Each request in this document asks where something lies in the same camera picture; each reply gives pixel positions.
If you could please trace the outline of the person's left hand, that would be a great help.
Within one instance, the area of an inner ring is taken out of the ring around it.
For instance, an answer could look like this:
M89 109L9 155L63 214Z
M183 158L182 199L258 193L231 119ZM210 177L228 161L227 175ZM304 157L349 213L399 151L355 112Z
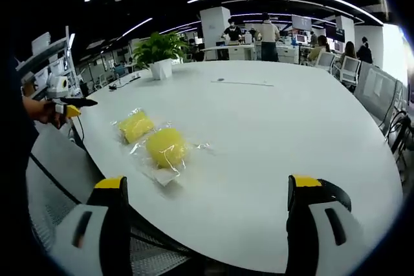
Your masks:
M43 124L52 124L55 128L60 129L66 123L66 117L56 108L57 104L53 101L38 101L34 119Z

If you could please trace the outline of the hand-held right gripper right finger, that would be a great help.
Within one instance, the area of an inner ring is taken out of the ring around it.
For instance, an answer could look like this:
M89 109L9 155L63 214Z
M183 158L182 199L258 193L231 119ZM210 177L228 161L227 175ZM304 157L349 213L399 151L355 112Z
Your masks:
M350 275L363 261L363 230L342 188L290 175L287 211L286 275Z

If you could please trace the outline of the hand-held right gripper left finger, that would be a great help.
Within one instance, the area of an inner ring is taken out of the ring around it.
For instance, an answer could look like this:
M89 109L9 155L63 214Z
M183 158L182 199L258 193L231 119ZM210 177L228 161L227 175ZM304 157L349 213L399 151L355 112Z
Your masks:
M49 251L65 275L131 275L127 178L98 182L56 227Z

